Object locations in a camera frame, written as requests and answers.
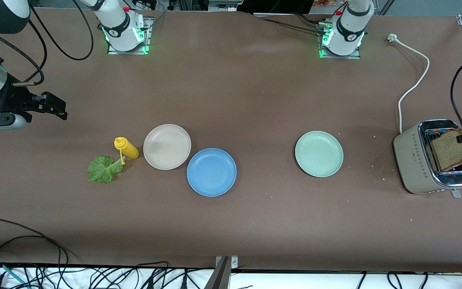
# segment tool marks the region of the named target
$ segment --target mint green plate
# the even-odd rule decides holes
[[[295,159],[309,175],[327,177],[343,163],[343,149],[332,135],[319,130],[305,133],[295,145]]]

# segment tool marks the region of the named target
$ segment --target toaster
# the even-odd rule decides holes
[[[395,137],[393,148],[405,188],[413,194],[451,191],[461,197],[462,165],[443,172],[438,165],[432,140],[449,130],[458,128],[449,119],[433,119],[418,123]]]

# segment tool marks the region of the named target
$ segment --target white plate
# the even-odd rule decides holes
[[[181,126],[162,124],[151,130],[144,141],[145,160],[159,170],[181,166],[190,154],[192,142]]]

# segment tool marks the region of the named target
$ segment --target white power cord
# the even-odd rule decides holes
[[[412,88],[409,88],[409,90],[406,91],[398,101],[398,129],[399,129],[400,133],[403,133],[403,131],[402,131],[402,108],[400,108],[400,104],[402,103],[402,100],[404,99],[404,97],[408,93],[410,93],[413,89],[415,89],[416,86],[418,86],[418,84],[420,84],[420,82],[422,81],[424,76],[427,74],[427,71],[429,70],[429,66],[431,65],[431,61],[429,60],[429,57],[425,56],[420,51],[417,51],[416,49],[413,49],[413,48],[407,46],[406,44],[403,44],[402,42],[400,42],[400,40],[397,39],[397,35],[395,35],[395,34],[388,35],[387,40],[389,42],[396,42],[396,43],[402,45],[403,47],[422,55],[427,60],[427,67],[426,67],[425,71],[423,72],[422,76],[420,77],[420,79],[418,79],[416,84]]]

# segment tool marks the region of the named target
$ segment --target table surface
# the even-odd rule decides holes
[[[66,51],[88,51],[77,10],[39,13]],[[404,129],[455,121],[449,88],[462,64],[455,18],[374,17],[361,60],[346,61],[319,59],[311,33],[237,12],[167,12],[149,55],[107,55],[95,15],[86,14],[92,55],[72,61],[47,40],[46,81],[30,88],[64,99],[68,120],[34,114],[24,129],[0,131],[0,218],[44,232],[75,254],[74,263],[207,267],[231,254],[246,269],[462,271],[462,198],[407,192],[392,148],[397,101],[425,61],[385,41],[396,33],[431,60],[403,102]],[[42,59],[30,27],[5,38]],[[1,43],[0,57],[20,79],[33,71]],[[462,74],[456,92],[462,111]],[[187,162],[160,171],[143,156],[111,183],[87,181],[95,156],[118,158],[115,137],[141,150],[165,123],[187,130],[191,155],[216,147],[233,156],[238,178],[229,192],[199,196],[187,183]],[[310,130],[343,146],[335,175],[319,179],[297,166],[295,143]],[[0,224],[0,243],[19,234],[26,232]],[[23,240],[0,261],[56,258],[54,247]]]

